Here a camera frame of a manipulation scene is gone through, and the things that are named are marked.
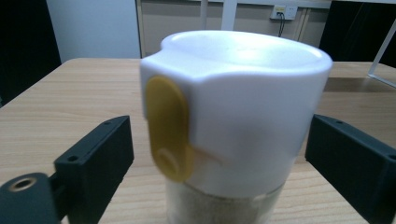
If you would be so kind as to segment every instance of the yellow tab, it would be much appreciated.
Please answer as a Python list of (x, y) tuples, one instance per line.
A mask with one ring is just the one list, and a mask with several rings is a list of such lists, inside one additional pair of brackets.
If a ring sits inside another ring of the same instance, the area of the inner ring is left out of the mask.
[(178, 86), (168, 77), (152, 77), (146, 86), (146, 108), (152, 157), (168, 178), (181, 182), (192, 172), (189, 108)]

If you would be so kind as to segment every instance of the screw hole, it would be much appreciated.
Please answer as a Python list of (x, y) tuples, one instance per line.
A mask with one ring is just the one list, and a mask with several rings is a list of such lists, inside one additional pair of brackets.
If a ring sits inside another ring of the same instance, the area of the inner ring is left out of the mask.
[(78, 157), (77, 156), (71, 156), (71, 157), (67, 158), (67, 160), (68, 161), (76, 161), (76, 160), (78, 160)]
[(13, 192), (18, 192), (24, 189), (29, 189), (32, 187), (37, 180), (33, 177), (26, 177), (24, 179), (20, 179), (17, 182), (13, 183), (10, 187), (9, 190)]

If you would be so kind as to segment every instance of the wall socket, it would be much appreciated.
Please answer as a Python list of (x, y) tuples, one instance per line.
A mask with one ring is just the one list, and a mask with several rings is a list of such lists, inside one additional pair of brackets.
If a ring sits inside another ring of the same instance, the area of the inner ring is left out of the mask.
[(285, 16), (285, 20), (292, 21), (296, 18), (298, 7), (294, 6), (274, 6), (273, 11), (271, 13), (270, 19), (280, 20), (281, 16), (277, 13), (283, 13)]

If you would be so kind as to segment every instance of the wooden table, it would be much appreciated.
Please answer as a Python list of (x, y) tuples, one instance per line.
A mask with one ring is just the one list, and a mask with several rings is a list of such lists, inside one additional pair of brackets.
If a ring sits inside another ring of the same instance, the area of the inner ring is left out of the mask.
[[(396, 147), (396, 89), (367, 77), (370, 65), (335, 63), (317, 113)], [(385, 65), (377, 69), (389, 79), (396, 74)], [(1, 108), (0, 184), (32, 172), (51, 175), (58, 156), (102, 121), (121, 115), (131, 116), (135, 161), (101, 223), (165, 223), (164, 180), (149, 153), (138, 60), (69, 61)], [(305, 161), (302, 150), (271, 223), (365, 221)]]

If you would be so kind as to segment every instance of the black plastic bracket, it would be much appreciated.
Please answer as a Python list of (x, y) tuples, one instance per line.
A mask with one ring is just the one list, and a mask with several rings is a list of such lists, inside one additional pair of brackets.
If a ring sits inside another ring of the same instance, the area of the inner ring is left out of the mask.
[(341, 120), (315, 115), (305, 157), (369, 223), (392, 222), (394, 148)]
[(22, 175), (0, 188), (0, 223), (97, 223), (134, 161), (128, 116), (110, 119), (55, 162), (56, 173)]

